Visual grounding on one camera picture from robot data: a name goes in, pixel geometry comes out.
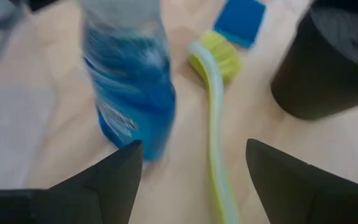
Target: sponge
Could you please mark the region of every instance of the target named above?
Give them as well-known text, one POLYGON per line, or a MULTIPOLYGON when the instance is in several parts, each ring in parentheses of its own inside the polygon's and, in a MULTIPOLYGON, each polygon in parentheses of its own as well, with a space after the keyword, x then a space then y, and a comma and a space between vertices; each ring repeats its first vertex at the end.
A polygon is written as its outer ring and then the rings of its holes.
POLYGON ((255 0, 230 0, 218 17, 214 29, 227 40, 243 47, 253 46, 266 6, 255 0))

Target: plastic bottle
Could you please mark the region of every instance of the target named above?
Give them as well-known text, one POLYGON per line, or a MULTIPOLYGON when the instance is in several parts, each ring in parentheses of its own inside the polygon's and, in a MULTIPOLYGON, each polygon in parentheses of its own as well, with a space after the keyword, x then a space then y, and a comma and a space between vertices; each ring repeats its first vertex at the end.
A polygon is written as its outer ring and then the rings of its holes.
POLYGON ((103 133, 118 148, 144 144, 160 158, 175 116, 167 37, 159 0, 78 0, 83 59, 103 133))

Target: wooden table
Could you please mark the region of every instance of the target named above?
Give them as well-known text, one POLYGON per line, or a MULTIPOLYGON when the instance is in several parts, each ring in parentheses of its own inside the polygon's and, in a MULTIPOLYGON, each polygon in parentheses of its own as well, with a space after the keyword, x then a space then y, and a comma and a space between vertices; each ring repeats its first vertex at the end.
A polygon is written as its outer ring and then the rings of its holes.
MULTIPOLYGON (((285 54, 308 0, 265 0, 256 45, 240 49, 242 71, 226 88, 224 160, 243 223, 268 223, 250 180, 245 145, 256 138, 305 162, 358 183, 358 108, 321 121, 286 114, 269 81, 285 54)), ((177 117, 163 159, 140 183, 130 223, 211 223, 207 174, 206 89, 186 62, 186 46, 211 28, 223 0, 162 0, 172 50, 177 117)), ((29 187, 50 187, 116 150, 99 130, 93 92, 80 60, 80 12, 61 2, 35 16, 58 89, 58 104, 29 187)))

